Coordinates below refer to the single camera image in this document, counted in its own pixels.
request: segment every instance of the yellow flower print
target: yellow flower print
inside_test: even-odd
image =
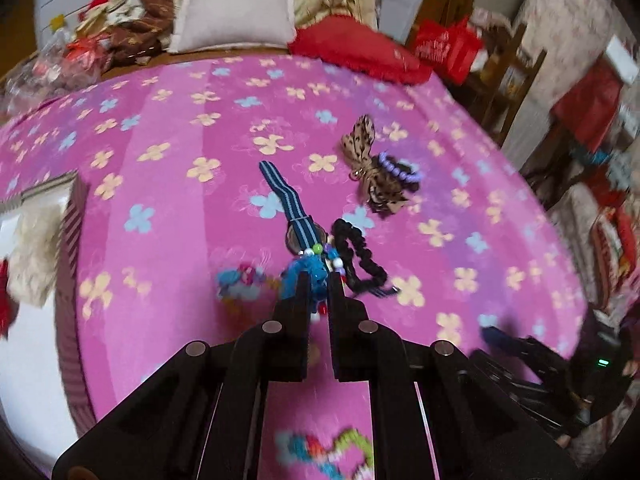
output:
[[[202,124],[202,126],[211,126],[212,124],[216,124],[216,120],[222,117],[218,113],[212,114],[199,114],[196,118],[190,121],[191,124]]]
[[[265,86],[269,86],[271,80],[269,79],[258,79],[257,77],[252,77],[249,81],[246,81],[244,84],[247,86],[257,86],[258,88],[264,88]]]
[[[271,121],[268,119],[263,119],[260,121],[260,124],[254,124],[251,128],[249,128],[249,131],[254,134],[255,132],[261,132],[263,131],[267,126],[269,126],[269,124],[271,124]]]
[[[417,276],[409,276],[406,281],[396,276],[391,279],[391,283],[400,289],[400,292],[396,296],[398,303],[404,306],[424,306],[424,296],[420,292],[422,283]]]
[[[440,156],[444,154],[444,148],[440,146],[437,140],[430,140],[427,144],[427,148],[433,153],[433,156]]]
[[[115,128],[116,126],[118,126],[118,121],[116,121],[115,119],[107,119],[102,124],[98,124],[95,127],[95,131],[98,134],[103,134],[107,130],[109,130],[111,128]]]
[[[107,290],[110,281],[111,275],[108,272],[101,272],[95,277],[95,282],[94,280],[87,279],[80,284],[80,297],[86,300],[82,306],[82,317],[84,317],[84,319],[91,317],[92,303],[96,300],[102,301],[103,308],[109,307],[113,299],[113,293]]]
[[[406,139],[409,135],[407,130],[400,128],[400,124],[393,122],[391,126],[383,126],[382,133],[389,137],[393,142],[398,142],[400,139]]]
[[[331,173],[335,170],[334,164],[338,161],[338,157],[335,155],[318,155],[317,153],[312,153],[309,155],[309,159],[312,164],[309,165],[309,171],[315,173],[316,171],[328,171]]]
[[[290,152],[293,150],[293,146],[289,146],[288,144],[281,146],[278,144],[278,141],[283,138],[284,137],[281,137],[280,135],[270,135],[268,139],[265,139],[264,137],[254,137],[254,144],[256,146],[262,146],[262,148],[260,148],[260,153],[263,155],[273,155],[276,150]]]
[[[433,247],[442,247],[444,242],[450,242],[453,240],[453,235],[451,233],[443,233],[440,231],[440,224],[437,220],[433,218],[429,220],[427,224],[424,222],[420,222],[418,224],[418,231],[420,231],[423,235],[429,236],[429,243]]]
[[[116,194],[116,188],[122,184],[123,180],[122,175],[108,174],[102,180],[102,184],[95,188],[94,195],[101,196],[103,200],[112,198]]]
[[[455,346],[460,346],[460,343],[462,343],[462,336],[460,335],[462,320],[458,314],[439,312],[436,314],[436,323],[442,327],[436,335],[438,339],[446,339]]]
[[[421,206],[420,204],[422,204],[422,202],[424,201],[424,199],[419,196],[419,195],[413,195],[411,197],[410,203],[411,205],[409,206],[409,214],[410,215],[416,215],[420,212]]]
[[[460,207],[466,209],[471,206],[471,200],[469,200],[469,193],[467,193],[463,189],[452,189],[451,190],[451,201]]]
[[[305,91],[302,88],[292,88],[287,86],[287,95],[303,101],[305,100]]]
[[[413,103],[409,103],[407,101],[398,101],[396,103],[396,107],[400,108],[401,110],[413,110],[414,109],[414,104]]]
[[[555,309],[562,308],[562,294],[560,294],[557,290],[554,290],[551,293],[551,302]]]
[[[220,101],[216,93],[210,92],[209,90],[203,93],[191,94],[191,99],[193,99],[194,104],[197,105],[203,105],[207,101]]]
[[[555,254],[545,253],[545,260],[546,260],[546,264],[549,267],[555,267],[556,266],[556,255]]]
[[[203,156],[199,156],[193,161],[193,168],[187,171],[189,178],[197,178],[201,182],[208,182],[213,178],[213,171],[220,166],[220,161],[216,158],[207,160]]]
[[[165,101],[174,92],[172,90],[158,90],[158,93],[152,97],[153,101]]]
[[[536,260],[531,260],[529,262],[529,276],[531,277],[531,280],[533,281],[533,283],[535,284],[540,283],[540,276],[542,276],[542,269],[540,269]]]
[[[324,83],[309,83],[307,84],[307,86],[311,88],[311,91],[314,93],[314,95],[319,96],[321,92],[326,92],[326,93],[330,92],[329,87]]]
[[[113,156],[113,150],[108,152],[98,152],[95,154],[94,161],[91,163],[92,168],[104,168],[109,163],[109,159]]]
[[[475,292],[478,290],[478,282],[476,282],[478,272],[475,269],[458,267],[454,270],[454,274],[456,275],[456,281],[453,282],[453,286],[455,286],[457,290],[460,292]]]
[[[33,141],[33,145],[39,146],[43,144],[44,141],[47,140],[47,137],[49,137],[49,132],[43,133],[41,136],[37,137],[36,140]]]
[[[453,140],[464,139],[465,136],[466,136],[466,133],[463,132],[460,128],[456,128],[455,130],[451,131],[451,138]]]
[[[162,144],[153,144],[146,149],[146,152],[138,157],[139,162],[144,160],[160,160],[164,157],[164,152],[168,150],[171,145],[168,142]]]
[[[527,275],[518,267],[509,267],[507,269],[505,282],[507,286],[511,287],[513,290],[520,290],[520,283],[523,282],[526,277]]]

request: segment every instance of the wooden chair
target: wooden chair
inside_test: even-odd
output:
[[[490,76],[482,80],[480,75],[472,73],[465,83],[476,94],[476,98],[469,108],[469,113],[485,130],[491,127],[497,116],[506,111],[502,128],[494,137],[494,141],[499,146],[504,144],[520,106],[529,93],[546,57],[546,50],[540,53],[535,62],[523,60],[518,55],[526,30],[527,26],[521,23],[512,38],[508,35],[505,37],[498,34],[495,38],[498,61]],[[522,81],[514,91],[505,92],[501,90],[501,87],[505,74],[510,68],[514,68],[520,74]]]

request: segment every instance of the bed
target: bed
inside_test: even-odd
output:
[[[365,113],[373,152],[424,173],[384,220],[357,200],[337,147]],[[266,54],[155,66],[45,104],[4,126],[0,142],[7,196],[72,169],[90,186],[76,318],[98,420],[185,343],[229,341],[268,315],[267,300],[230,311],[214,280],[241,262],[278,276],[291,260],[260,160],[276,164],[320,225],[344,218],[362,229],[400,289],[362,299],[403,338],[469,352],[483,346],[480,327],[495,324],[563,356],[576,343],[586,304],[570,258],[526,183],[435,75],[400,86]],[[325,478],[286,444],[303,435],[331,449],[345,430],[364,438],[338,459],[340,478],[370,473],[368,388],[334,381],[325,317],[310,339],[308,380],[270,388],[263,479]]]

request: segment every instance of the red plastic bag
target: red plastic bag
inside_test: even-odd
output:
[[[448,28],[425,20],[414,43],[418,58],[433,66],[439,76],[458,85],[464,82],[478,51],[482,49],[482,40],[466,28],[467,20],[465,18]]]

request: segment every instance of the red fabric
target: red fabric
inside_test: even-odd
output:
[[[465,18],[449,28],[425,20],[412,48],[415,55],[433,66],[439,76],[457,85],[465,81],[482,48],[482,40],[466,28],[467,20]]]
[[[595,153],[618,114],[622,81],[602,57],[552,108],[553,114]]]
[[[311,27],[299,28],[289,51],[394,83],[424,83],[432,72],[407,49],[351,16],[327,16]]]

